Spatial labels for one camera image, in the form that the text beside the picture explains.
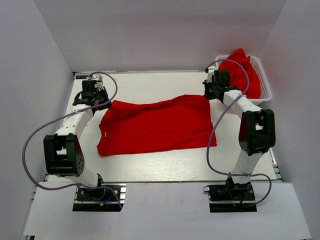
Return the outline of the red t shirt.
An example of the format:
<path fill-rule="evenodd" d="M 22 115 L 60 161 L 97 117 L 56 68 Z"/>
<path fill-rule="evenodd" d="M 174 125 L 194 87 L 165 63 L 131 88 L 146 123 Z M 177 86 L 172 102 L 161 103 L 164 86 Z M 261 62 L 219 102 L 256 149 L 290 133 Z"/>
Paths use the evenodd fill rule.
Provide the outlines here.
<path fill-rule="evenodd" d="M 155 103 L 115 100 L 99 124 L 100 156 L 216 147 L 210 102 L 185 94 Z"/>

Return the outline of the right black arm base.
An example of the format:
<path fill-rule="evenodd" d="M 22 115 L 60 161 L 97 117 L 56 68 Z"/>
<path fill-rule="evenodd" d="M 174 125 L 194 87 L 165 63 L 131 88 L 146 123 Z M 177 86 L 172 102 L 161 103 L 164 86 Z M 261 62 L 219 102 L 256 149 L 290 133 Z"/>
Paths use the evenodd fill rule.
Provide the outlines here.
<path fill-rule="evenodd" d="M 224 184 L 203 187 L 209 198 L 211 213 L 253 213 L 257 211 L 256 198 L 251 182 L 234 183 L 229 176 Z"/>

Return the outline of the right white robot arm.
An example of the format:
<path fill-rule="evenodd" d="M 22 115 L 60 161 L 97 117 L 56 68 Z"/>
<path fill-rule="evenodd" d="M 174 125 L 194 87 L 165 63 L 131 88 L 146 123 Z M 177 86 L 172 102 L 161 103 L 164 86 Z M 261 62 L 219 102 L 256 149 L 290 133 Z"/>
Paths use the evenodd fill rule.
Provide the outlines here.
<path fill-rule="evenodd" d="M 231 85 L 227 70 L 205 69 L 204 96 L 207 100 L 220 100 L 226 109 L 240 118 L 238 142 L 241 148 L 237 162 L 228 175 L 232 183 L 225 188 L 226 195 L 236 200 L 244 193 L 260 158 L 276 143 L 275 114 L 252 103 L 241 90 Z"/>

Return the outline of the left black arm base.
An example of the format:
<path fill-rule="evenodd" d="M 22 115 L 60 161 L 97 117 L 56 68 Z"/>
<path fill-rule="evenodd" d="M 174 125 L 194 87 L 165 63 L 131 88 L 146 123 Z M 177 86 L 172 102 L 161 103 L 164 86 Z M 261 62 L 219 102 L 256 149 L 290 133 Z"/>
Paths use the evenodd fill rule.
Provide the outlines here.
<path fill-rule="evenodd" d="M 109 189 L 76 189 L 73 212 L 120 212 L 125 203 L 126 184 L 112 183 Z"/>

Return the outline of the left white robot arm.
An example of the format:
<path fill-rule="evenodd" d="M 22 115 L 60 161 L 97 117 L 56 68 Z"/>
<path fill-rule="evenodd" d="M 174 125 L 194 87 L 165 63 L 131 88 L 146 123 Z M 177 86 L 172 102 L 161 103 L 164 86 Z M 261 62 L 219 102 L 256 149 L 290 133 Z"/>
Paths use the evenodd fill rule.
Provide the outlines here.
<path fill-rule="evenodd" d="M 111 105 L 102 80 L 83 80 L 71 115 L 53 135 L 46 135 L 43 140 L 47 173 L 89 186 L 88 193 L 96 200 L 105 196 L 106 187 L 99 183 L 100 175 L 85 166 L 80 137 L 95 112 Z"/>

